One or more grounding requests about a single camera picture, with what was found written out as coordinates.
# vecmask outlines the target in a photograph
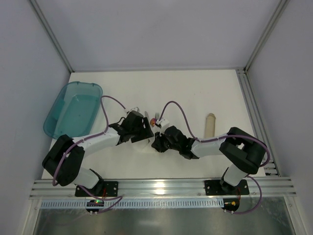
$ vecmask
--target white enclosure wall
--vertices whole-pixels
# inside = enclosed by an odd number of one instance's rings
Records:
[[[0,233],[25,220],[51,139],[43,123],[69,73],[26,0],[0,7]]]
[[[313,1],[290,1],[249,71],[277,152],[313,222]]]
[[[279,0],[37,0],[74,71],[244,67]]]

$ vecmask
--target plastic tray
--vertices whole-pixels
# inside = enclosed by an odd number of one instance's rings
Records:
[[[94,83],[71,82],[64,86],[44,123],[45,133],[80,137],[88,135],[100,106],[102,88]]]

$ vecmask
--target purple cable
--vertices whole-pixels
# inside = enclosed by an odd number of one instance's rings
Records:
[[[191,129],[190,129],[190,126],[189,126],[189,123],[188,123],[186,114],[185,114],[184,110],[182,109],[182,107],[180,106],[180,104],[178,104],[176,101],[171,100],[171,101],[169,101],[169,102],[166,103],[166,105],[164,106],[164,108],[163,108],[163,110],[162,110],[162,113],[161,113],[161,116],[160,116],[159,120],[161,120],[161,118],[163,117],[163,114],[164,114],[164,112],[165,112],[165,109],[166,109],[166,107],[167,107],[170,103],[174,103],[174,104],[176,104],[176,105],[179,107],[179,109],[180,109],[182,115],[184,116],[184,119],[185,119],[185,122],[186,122],[186,125],[187,125],[187,128],[188,128],[188,131],[189,131],[190,135],[192,136],[192,138],[194,138],[196,141],[199,141],[199,142],[201,142],[201,143],[210,143],[210,142],[214,142],[214,141],[218,141],[218,140],[222,140],[222,139],[226,139],[226,138],[242,138],[242,139],[251,140],[251,141],[254,141],[254,142],[258,143],[259,145],[261,145],[261,146],[265,149],[265,151],[266,151],[266,153],[267,153],[268,158],[267,158],[266,161],[265,161],[263,164],[261,164],[260,166],[265,166],[266,164],[269,163],[269,160],[270,160],[270,153],[269,153],[268,148],[266,147],[265,144],[263,144],[261,141],[259,141],[257,138],[254,138],[254,137],[242,136],[242,135],[227,135],[227,136],[221,136],[221,137],[214,138],[214,139],[210,139],[210,140],[206,140],[206,141],[201,141],[201,140],[199,140],[199,139],[191,132]],[[261,202],[262,202],[262,190],[261,190],[261,187],[260,187],[259,183],[258,183],[253,177],[251,177],[251,176],[249,176],[249,175],[247,175],[247,177],[250,178],[250,179],[252,179],[252,180],[256,183],[256,185],[258,186],[259,191],[260,191],[260,199],[259,199],[258,203],[255,205],[254,208],[252,208],[252,209],[250,209],[250,210],[247,210],[247,211],[244,211],[244,212],[234,212],[234,214],[247,214],[247,213],[250,213],[250,212],[254,211],[255,209],[257,209],[257,208],[260,206]]]
[[[242,136],[242,135],[227,135],[227,136],[222,136],[222,137],[219,137],[219,138],[210,139],[210,140],[206,140],[206,141],[201,141],[201,140],[199,140],[199,139],[192,133],[192,131],[191,131],[191,129],[190,129],[190,126],[189,126],[189,123],[188,123],[188,120],[187,120],[187,117],[186,117],[186,114],[185,114],[184,110],[182,109],[182,107],[180,106],[180,104],[178,104],[176,101],[171,100],[171,101],[169,101],[169,102],[167,102],[167,103],[165,104],[165,106],[164,106],[164,108],[163,108],[163,110],[162,110],[162,113],[161,113],[161,116],[160,116],[159,120],[161,120],[161,118],[163,117],[163,114],[164,114],[164,112],[165,112],[165,109],[166,109],[166,107],[167,107],[170,103],[174,103],[174,104],[176,104],[176,105],[179,107],[179,109],[180,109],[182,115],[184,116],[184,119],[185,119],[185,122],[186,122],[186,125],[187,125],[187,128],[188,128],[188,131],[189,131],[190,135],[192,136],[192,138],[194,138],[196,141],[201,142],[201,143],[209,143],[209,142],[214,142],[214,141],[218,141],[218,140],[222,140],[222,139],[226,139],[226,138],[242,138],[242,139],[252,140],[252,141],[255,141],[256,143],[258,143],[259,145],[261,145],[261,146],[265,149],[265,151],[266,151],[266,153],[267,153],[267,156],[268,156],[268,158],[266,159],[266,161],[265,161],[263,164],[261,164],[260,167],[265,166],[267,163],[269,163],[269,160],[270,160],[270,153],[269,153],[268,148],[265,146],[265,144],[263,144],[261,141],[259,141],[257,138],[254,138],[254,137]]]
[[[101,201],[112,201],[112,200],[118,199],[116,202],[114,202],[114,203],[113,203],[112,205],[110,205],[108,208],[105,208],[105,209],[99,211],[98,214],[101,214],[101,213],[104,213],[104,212],[109,211],[112,207],[114,207],[117,203],[119,203],[119,202],[122,200],[122,198],[123,198],[123,196],[118,196],[118,197],[114,197],[114,198],[101,198],[101,197],[97,197],[97,196],[92,195],[90,192],[88,192],[88,190],[87,190],[84,186],[79,185],[79,187],[80,187],[83,191],[85,191],[85,193],[87,193],[90,197],[93,197],[93,198],[95,198],[95,199],[97,199],[97,200],[101,200]]]
[[[109,96],[109,95],[103,95],[103,96],[101,96],[101,98],[100,98],[100,104],[101,104],[101,107],[102,107],[102,111],[103,111],[104,117],[105,117],[106,122],[107,122],[105,130],[104,130],[103,132],[98,133],[98,134],[94,134],[94,135],[91,135],[91,136],[86,137],[85,139],[81,139],[81,140],[77,141],[76,143],[72,144],[71,147],[69,147],[69,148],[67,149],[67,151],[65,151],[65,153],[63,154],[63,156],[62,156],[62,158],[61,158],[61,160],[60,160],[60,162],[59,162],[59,164],[58,164],[58,166],[57,166],[57,168],[56,168],[56,170],[55,170],[55,172],[54,172],[53,180],[52,180],[52,185],[53,185],[53,186],[57,186],[57,185],[58,185],[58,183],[56,182],[56,178],[57,178],[57,175],[58,175],[58,173],[59,173],[59,171],[60,171],[61,165],[63,164],[63,162],[64,162],[64,160],[65,160],[67,154],[68,154],[76,145],[78,145],[78,144],[80,144],[80,143],[82,143],[82,142],[84,142],[84,141],[86,141],[86,140],[90,140],[90,139],[92,139],[92,138],[95,138],[95,137],[98,137],[98,136],[100,136],[100,135],[103,135],[103,134],[106,133],[106,131],[108,130],[108,128],[109,128],[109,119],[108,119],[108,115],[107,115],[107,113],[106,113],[106,111],[105,111],[105,109],[104,109],[103,102],[102,102],[102,98],[105,98],[105,97],[106,97],[106,98],[110,98],[110,99],[116,101],[117,103],[119,103],[119,104],[123,107],[123,109],[126,109],[125,106],[124,106],[121,102],[119,102],[117,99],[113,98],[112,96]]]
[[[248,213],[250,213],[250,212],[253,212],[253,211],[255,211],[255,210],[260,206],[260,204],[261,204],[261,202],[262,202],[263,196],[262,196],[261,186],[259,185],[259,183],[258,183],[253,177],[251,177],[251,176],[249,176],[249,175],[247,175],[247,177],[250,178],[250,179],[252,179],[252,180],[256,183],[256,185],[258,186],[259,191],[260,191],[260,199],[259,199],[258,203],[257,203],[252,209],[249,209],[249,210],[244,211],[244,212],[233,212],[233,214],[248,214]]]

